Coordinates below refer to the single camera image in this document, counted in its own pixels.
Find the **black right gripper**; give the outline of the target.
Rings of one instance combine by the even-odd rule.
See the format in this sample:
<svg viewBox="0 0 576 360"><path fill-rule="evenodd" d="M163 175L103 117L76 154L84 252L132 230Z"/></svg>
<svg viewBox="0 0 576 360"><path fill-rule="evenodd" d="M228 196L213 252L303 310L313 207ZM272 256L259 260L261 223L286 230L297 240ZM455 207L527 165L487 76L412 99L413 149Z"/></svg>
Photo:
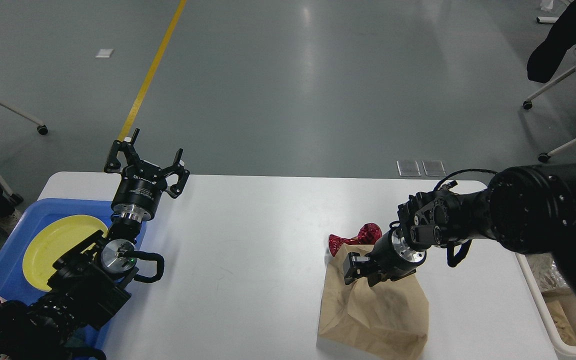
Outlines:
<svg viewBox="0 0 576 360"><path fill-rule="evenodd" d="M349 286L366 278L369 287L385 282L398 281L416 272L426 261L426 252L417 251L407 244L404 237L391 228L378 239L366 255L349 252L343 260L343 282Z"/></svg>

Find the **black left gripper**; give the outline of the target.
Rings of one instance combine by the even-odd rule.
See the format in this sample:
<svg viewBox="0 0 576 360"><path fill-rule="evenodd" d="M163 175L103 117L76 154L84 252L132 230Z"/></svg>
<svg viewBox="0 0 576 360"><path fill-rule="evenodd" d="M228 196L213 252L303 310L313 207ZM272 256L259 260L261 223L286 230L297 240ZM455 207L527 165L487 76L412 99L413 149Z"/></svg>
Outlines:
<svg viewBox="0 0 576 360"><path fill-rule="evenodd" d="M110 203L114 214L132 214L137 221L144 223L156 217L164 192L172 199L183 193L190 171L183 164L182 148L176 151L173 163L160 171L161 175L144 171L144 164L135 149L139 134L140 129L135 128L128 140L112 142L103 173L121 174L118 189ZM172 185L166 180L170 176L176 176L176 182Z"/></svg>

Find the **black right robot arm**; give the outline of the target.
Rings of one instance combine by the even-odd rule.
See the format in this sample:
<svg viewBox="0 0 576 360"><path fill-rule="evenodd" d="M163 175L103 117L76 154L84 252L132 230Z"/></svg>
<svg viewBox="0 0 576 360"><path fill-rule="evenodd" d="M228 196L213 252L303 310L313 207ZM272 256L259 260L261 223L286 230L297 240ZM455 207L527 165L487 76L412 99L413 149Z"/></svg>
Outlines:
<svg viewBox="0 0 576 360"><path fill-rule="evenodd" d="M510 167L475 193L455 193L456 184L410 194L369 253L345 256L345 284L402 280L432 247L445 249L446 264L455 268L474 239L490 239L519 255L550 254L576 294L576 163Z"/></svg>

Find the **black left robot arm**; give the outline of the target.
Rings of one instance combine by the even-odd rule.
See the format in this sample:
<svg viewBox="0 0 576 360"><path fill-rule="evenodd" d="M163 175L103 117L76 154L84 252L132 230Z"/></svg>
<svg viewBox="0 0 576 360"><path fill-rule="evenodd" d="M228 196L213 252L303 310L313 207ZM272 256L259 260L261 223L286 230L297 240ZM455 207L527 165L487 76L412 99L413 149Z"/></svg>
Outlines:
<svg viewBox="0 0 576 360"><path fill-rule="evenodd" d="M105 360L93 346L68 346L74 333L90 326L99 331L131 298L133 281L153 284L162 279L165 258L137 249L143 224L155 218L162 194L178 198L190 171L179 148L172 164L160 167L142 159L135 143L115 140L103 167L121 179L110 203L111 224L96 230L64 251L53 263L48 292L31 304L0 303L0 355L11 360Z"/></svg>

